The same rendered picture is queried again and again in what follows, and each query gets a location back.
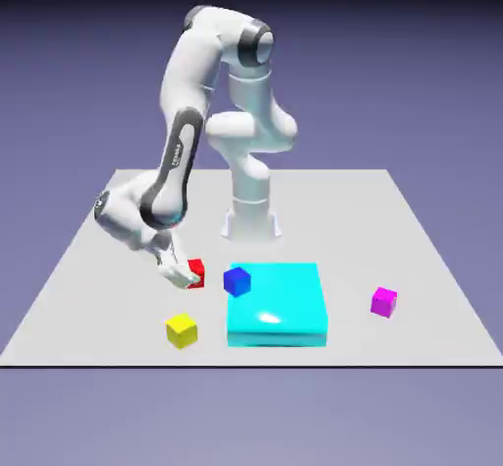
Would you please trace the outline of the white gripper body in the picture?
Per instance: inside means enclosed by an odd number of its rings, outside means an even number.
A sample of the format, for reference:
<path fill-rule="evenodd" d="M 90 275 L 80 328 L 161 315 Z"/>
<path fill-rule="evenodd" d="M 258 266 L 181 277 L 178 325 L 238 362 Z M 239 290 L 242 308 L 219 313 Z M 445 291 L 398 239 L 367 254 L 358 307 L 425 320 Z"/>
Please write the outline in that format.
<path fill-rule="evenodd" d="M 199 276 L 190 269 L 185 256 L 162 253 L 157 258 L 157 268 L 159 273 L 177 288 L 187 289 L 199 284 Z"/>

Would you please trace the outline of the small red cube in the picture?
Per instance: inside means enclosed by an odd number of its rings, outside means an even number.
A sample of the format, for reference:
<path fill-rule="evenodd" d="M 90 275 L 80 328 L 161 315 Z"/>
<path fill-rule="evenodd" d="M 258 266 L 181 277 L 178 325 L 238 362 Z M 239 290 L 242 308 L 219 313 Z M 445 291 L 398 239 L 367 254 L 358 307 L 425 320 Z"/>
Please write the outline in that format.
<path fill-rule="evenodd" d="M 203 287 L 205 280 L 205 268 L 203 261 L 201 259 L 190 259 L 188 260 L 188 264 L 191 272 L 198 277 L 198 282 L 190 284 L 189 289 Z"/>

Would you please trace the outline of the small yellow cube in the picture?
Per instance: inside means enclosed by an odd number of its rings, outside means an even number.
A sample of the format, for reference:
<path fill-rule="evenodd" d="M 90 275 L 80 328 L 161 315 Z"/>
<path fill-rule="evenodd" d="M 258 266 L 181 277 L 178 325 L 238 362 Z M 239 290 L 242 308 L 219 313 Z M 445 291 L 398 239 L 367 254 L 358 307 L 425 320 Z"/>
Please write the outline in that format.
<path fill-rule="evenodd" d="M 188 314 L 168 319 L 165 328 L 168 341 L 177 349 L 186 348 L 197 341 L 197 324 Z"/>

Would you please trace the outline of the small blue cube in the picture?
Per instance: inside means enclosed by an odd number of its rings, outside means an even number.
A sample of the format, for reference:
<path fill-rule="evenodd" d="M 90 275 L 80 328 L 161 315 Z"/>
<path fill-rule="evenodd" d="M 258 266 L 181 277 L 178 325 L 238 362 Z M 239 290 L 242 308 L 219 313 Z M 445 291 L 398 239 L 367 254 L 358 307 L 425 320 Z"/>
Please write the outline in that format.
<path fill-rule="evenodd" d="M 233 297 L 250 292 L 251 281 L 251 275 L 241 266 L 232 267 L 223 274 L 223 287 Z"/>

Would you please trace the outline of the small magenta cube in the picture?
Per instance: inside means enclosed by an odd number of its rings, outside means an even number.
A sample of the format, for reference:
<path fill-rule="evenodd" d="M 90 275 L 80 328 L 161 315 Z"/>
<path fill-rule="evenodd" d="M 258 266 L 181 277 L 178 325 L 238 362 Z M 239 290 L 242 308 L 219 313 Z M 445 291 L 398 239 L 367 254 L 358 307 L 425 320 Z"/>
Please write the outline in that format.
<path fill-rule="evenodd" d="M 372 295 L 370 311 L 378 316 L 390 318 L 396 307 L 397 296 L 393 290 L 378 287 Z"/>

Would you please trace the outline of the large cyan box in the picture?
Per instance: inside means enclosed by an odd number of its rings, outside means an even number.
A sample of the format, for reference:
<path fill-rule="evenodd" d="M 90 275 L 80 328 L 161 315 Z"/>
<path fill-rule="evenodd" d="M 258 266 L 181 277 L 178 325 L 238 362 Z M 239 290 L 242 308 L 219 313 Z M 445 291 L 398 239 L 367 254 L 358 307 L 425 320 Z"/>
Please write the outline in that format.
<path fill-rule="evenodd" d="M 251 291 L 228 294 L 230 347 L 324 347 L 328 313 L 314 262 L 233 262 L 251 275 Z"/>

